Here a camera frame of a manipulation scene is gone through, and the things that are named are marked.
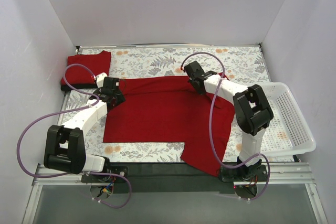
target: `folded red cloth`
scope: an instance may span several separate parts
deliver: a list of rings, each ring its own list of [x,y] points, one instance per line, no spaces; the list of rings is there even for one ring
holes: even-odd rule
[[[127,79],[120,82],[126,101],[107,116],[103,142],[184,142],[181,159],[216,176],[220,168],[211,149],[208,120],[212,94],[199,95],[188,76]],[[223,158],[235,114],[228,101],[217,98],[213,138]]]
[[[102,51],[97,55],[69,56],[68,65],[74,63],[79,63],[88,67],[95,75],[103,72],[108,75],[111,65],[111,53]],[[90,73],[88,73],[86,69],[78,66],[69,68],[66,78],[70,84],[95,84]],[[63,78],[61,80],[61,85],[66,85]]]

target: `gray wall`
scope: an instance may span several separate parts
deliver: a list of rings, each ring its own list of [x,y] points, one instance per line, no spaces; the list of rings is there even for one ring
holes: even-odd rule
[[[329,223],[336,223],[336,0],[285,0],[264,40],[272,81],[286,83],[316,139],[308,161]]]
[[[50,0],[76,45],[262,42],[284,0]]]
[[[0,223],[21,223],[32,178],[17,164],[17,139],[32,120],[60,109],[59,80],[74,47],[49,0],[0,0],[0,27]],[[55,122],[38,123],[24,139],[31,172]]]

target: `white laundry basket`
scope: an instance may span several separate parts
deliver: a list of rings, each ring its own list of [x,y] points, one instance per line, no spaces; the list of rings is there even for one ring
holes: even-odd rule
[[[273,110],[261,152],[268,157],[303,154],[316,148],[315,140],[289,88],[280,82],[259,83]]]

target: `red cloth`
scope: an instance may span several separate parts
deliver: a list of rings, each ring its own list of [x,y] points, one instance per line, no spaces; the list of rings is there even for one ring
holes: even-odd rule
[[[111,53],[102,51],[97,55],[75,55],[68,57],[68,65],[79,63],[88,67],[95,75],[100,73],[109,74],[111,65]],[[67,80],[70,84],[94,84],[90,73],[82,67],[74,66],[67,71]]]
[[[188,80],[187,76],[169,76],[120,82],[126,101],[108,113],[103,142],[184,142],[181,159],[216,176],[220,165],[208,132],[213,95],[199,95]],[[234,113],[232,104],[217,98],[213,137],[221,159]]]

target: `floral pattern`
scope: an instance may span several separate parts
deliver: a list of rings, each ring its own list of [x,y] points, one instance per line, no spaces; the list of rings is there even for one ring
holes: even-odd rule
[[[269,82],[264,59],[259,47],[194,47],[194,48],[124,48],[104,49],[112,53],[109,76],[118,78],[150,78],[159,76],[185,75],[180,65],[186,56],[206,51],[221,59],[225,73],[231,81],[240,84]],[[98,54],[102,49],[84,49],[83,54]],[[206,55],[196,55],[186,63],[197,60],[205,71],[221,72],[216,59]],[[84,106],[88,95],[71,91],[66,101],[66,109]],[[66,122],[76,112],[65,114],[61,123]],[[103,143],[106,116],[103,117],[86,136],[87,153],[106,156],[112,162],[182,162],[180,156],[184,143]],[[235,162],[241,149],[242,131],[236,120],[227,143],[223,161]],[[271,161],[290,162],[292,157],[270,158]]]

